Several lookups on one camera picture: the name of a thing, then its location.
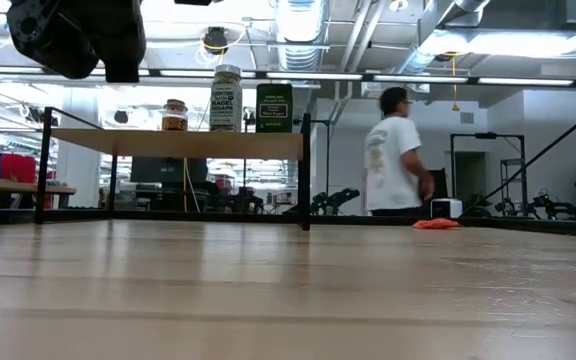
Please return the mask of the small cork-lid spice jar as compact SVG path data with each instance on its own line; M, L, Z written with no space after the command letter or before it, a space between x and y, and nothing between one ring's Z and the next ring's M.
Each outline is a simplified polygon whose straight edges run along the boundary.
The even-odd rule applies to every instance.
M162 129L164 131L187 130L187 107L177 99L168 99L163 107Z

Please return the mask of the white-lid bagel seasoning jar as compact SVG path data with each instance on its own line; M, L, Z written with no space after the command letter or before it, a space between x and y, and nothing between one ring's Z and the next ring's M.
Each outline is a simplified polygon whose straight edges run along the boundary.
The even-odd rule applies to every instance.
M243 113L241 69L221 64L215 67L209 107L210 132L240 132Z

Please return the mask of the dark green pepper tin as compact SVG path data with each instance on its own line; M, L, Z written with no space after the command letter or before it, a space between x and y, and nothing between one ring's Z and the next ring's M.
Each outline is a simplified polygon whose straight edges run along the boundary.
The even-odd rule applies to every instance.
M290 84L259 84L256 90L256 133L291 133L293 88Z

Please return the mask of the wooden shelf with black legs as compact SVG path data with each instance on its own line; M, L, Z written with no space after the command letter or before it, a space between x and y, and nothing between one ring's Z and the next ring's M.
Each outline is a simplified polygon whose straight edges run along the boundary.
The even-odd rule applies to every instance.
M114 212L116 177L120 156L161 158L225 158L225 159L283 159L298 161L309 151L307 140L300 134L288 133L228 133L228 132L179 132L150 130L105 130L81 117L61 109L47 107L47 119L42 131L38 194L35 223L42 224L45 212L47 167L50 140L56 138L112 156L111 189L107 207ZM303 115L303 126L308 127L311 115ZM297 214L308 231L311 225L309 190L302 189L297 198Z

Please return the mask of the black ceiling device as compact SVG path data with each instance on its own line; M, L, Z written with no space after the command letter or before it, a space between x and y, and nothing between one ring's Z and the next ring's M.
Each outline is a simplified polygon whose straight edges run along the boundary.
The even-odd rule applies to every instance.
M224 54L228 49L228 41L224 27L209 27L203 35L203 48L212 55Z

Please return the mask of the black monitor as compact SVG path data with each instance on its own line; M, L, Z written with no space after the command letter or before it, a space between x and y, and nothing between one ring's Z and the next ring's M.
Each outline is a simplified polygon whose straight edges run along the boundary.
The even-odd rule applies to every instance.
M182 183L184 169L190 180L205 182L208 167L205 159L133 157L130 181L136 183Z

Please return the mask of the red storage bin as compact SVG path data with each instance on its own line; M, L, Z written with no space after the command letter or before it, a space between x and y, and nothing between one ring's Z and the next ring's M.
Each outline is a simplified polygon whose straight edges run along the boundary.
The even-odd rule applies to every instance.
M36 160L30 156L2 154L0 157L0 179L18 183L34 183Z

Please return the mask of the wooden workbench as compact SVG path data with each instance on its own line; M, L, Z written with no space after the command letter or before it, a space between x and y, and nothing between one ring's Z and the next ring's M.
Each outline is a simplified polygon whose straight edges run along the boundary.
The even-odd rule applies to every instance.
M13 182L0 179L0 194L38 194L38 185L31 183ZM69 197L77 192L76 188L66 186L46 186L46 195L58 196L58 207L65 208L69 204Z

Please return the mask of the ceiling light strip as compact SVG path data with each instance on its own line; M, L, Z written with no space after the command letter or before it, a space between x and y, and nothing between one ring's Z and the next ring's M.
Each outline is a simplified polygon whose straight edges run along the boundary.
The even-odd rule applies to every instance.
M166 70L139 69L139 78L196 78L213 77L214 70ZM0 75L57 75L44 67L0 66ZM384 75L373 73L337 72L282 72L282 71L243 71L243 79L287 80L287 81L346 81L370 83L441 84L468 86L510 86L543 88L576 88L576 79L546 78L507 78L439 75Z

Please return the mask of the person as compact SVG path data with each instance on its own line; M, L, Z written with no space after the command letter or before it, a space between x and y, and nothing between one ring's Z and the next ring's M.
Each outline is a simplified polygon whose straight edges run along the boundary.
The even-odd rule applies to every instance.
M383 114L364 141L365 211L371 216L418 217L434 194L434 178L423 165L421 138L409 118L408 92L389 88L380 96Z

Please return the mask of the black panel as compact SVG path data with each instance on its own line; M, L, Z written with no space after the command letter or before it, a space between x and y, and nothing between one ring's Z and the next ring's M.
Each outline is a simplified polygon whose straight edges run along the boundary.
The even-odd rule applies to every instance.
M430 174L434 179L434 192L433 199L436 198L447 198L448 197L448 184L447 184L447 174L444 168L439 170L431 170Z

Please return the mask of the white box device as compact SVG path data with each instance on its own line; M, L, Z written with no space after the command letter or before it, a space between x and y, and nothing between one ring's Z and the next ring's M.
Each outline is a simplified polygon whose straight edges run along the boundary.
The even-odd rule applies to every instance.
M436 198L430 202L432 218L457 219L463 214L463 203L454 198Z

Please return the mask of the metal shelving rack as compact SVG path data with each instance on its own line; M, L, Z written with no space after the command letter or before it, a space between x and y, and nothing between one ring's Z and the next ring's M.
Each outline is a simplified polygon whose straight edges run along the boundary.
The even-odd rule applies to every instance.
M524 176L520 172L523 163L520 158L502 159L499 162L500 182L503 185L501 197L514 203L523 201Z

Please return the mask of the black metal table frame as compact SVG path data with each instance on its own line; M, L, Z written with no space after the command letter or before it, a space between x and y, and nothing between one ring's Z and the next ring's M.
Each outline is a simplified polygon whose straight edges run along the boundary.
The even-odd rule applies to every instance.
M98 220L156 220L187 222L228 222L228 223L266 223L295 224L304 222L292 215L255 215L255 214L210 214L176 212L114 211L99 209L49 210L43 213L43 223L77 222ZM0 225L29 224L35 221L35 212L29 209L0 209ZM357 226L411 226L414 220L402 217L366 217L366 216L311 216L308 225L357 225ZM536 233L550 233L576 236L576 221L546 221L518 218L465 218L459 223L465 227L481 227L503 230L516 230Z

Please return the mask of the silver air duct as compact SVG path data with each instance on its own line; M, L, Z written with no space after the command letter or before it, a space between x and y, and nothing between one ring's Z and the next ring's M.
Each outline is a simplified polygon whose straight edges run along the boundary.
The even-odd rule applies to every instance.
M321 63L329 0L275 0L282 71L314 72Z

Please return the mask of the black metal gantry frame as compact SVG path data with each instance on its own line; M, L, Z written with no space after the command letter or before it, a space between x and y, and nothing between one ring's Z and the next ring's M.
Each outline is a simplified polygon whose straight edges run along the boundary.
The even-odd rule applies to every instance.
M457 165L456 165L456 148L455 148L455 139L456 138L475 138L478 140L496 140L502 138L504 140L508 138L516 138L519 141L519 148L517 151L519 152L520 159L522 160L523 166L520 169L520 172L524 176L523 182L523 201L521 202L523 206L528 203L528 185L527 185L527 161L526 161L526 145L525 145L525 136L518 135L518 134L500 134L492 131L488 132L477 132L477 133L452 133L449 135L450 141L450 193L453 197L457 196ZM480 198L476 202L472 204L470 208L463 211L463 214L467 214L472 208L477 207L481 202L487 201L489 198L494 196L495 194L501 192L503 185L500 185L494 189L493 191L489 192L483 198Z
M309 197L330 192L330 136L333 127L329 120L311 119L308 127L303 126L303 119L293 121L293 132L300 134L309 144L309 151L304 159L296 165L296 183L298 195L302 189L309 190Z

